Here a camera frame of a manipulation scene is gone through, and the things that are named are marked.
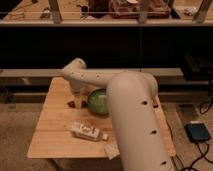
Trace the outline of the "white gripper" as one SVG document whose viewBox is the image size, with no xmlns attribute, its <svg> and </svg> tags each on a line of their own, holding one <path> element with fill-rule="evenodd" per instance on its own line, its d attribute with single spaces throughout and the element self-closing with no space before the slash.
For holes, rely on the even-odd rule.
<svg viewBox="0 0 213 171">
<path fill-rule="evenodd" d="M 73 99 L 71 101 L 75 101 L 75 102 L 81 102 L 84 101 L 84 95 L 82 94 L 81 90 L 72 90 L 72 94 L 73 94 Z"/>
</svg>

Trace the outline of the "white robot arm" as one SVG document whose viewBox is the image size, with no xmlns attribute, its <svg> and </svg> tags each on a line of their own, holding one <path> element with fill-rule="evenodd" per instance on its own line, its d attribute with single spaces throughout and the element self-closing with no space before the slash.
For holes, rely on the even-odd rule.
<svg viewBox="0 0 213 171">
<path fill-rule="evenodd" d="M 107 108 L 124 171 L 175 171 L 156 117 L 153 75 L 128 69 L 89 69 L 76 58 L 62 70 L 76 92 L 86 84 L 106 89 Z"/>
</svg>

